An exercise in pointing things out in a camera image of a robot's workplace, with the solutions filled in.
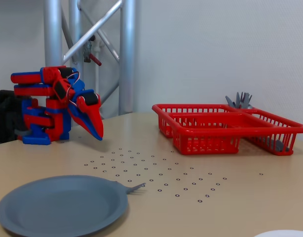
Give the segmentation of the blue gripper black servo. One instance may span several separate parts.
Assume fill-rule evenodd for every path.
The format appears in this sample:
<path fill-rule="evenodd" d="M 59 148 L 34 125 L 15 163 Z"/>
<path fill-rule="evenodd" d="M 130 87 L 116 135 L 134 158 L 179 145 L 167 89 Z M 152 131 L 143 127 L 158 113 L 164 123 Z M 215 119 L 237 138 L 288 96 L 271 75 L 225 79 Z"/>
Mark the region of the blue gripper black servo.
<path fill-rule="evenodd" d="M 100 96 L 92 89 L 84 89 L 85 83 L 80 79 L 80 75 L 69 75 L 67 79 L 70 84 L 67 99 L 73 104 L 68 106 L 71 117 L 93 137 L 101 141 L 104 136 L 104 126 L 100 115 Z"/>

